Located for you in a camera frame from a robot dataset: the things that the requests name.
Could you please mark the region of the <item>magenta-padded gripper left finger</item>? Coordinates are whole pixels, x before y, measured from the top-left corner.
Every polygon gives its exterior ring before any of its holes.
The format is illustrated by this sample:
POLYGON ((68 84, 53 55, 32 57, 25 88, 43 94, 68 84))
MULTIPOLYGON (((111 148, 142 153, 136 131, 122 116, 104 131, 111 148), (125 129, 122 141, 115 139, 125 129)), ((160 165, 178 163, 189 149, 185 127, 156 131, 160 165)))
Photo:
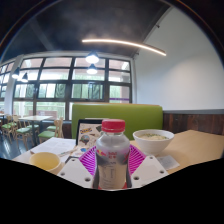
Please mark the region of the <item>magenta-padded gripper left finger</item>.
POLYGON ((95 148, 76 146, 58 176, 81 187, 97 189, 95 148))

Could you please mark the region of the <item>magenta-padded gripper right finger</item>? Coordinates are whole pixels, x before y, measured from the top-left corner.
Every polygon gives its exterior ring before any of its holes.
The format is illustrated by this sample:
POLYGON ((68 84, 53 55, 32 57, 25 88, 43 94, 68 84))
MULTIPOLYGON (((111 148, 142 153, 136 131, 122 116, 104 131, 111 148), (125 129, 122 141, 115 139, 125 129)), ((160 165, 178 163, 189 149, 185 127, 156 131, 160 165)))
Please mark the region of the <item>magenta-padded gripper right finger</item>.
POLYGON ((134 145, 130 146, 127 172, 128 188, 140 188, 167 175, 167 171, 155 156, 146 156, 134 145))

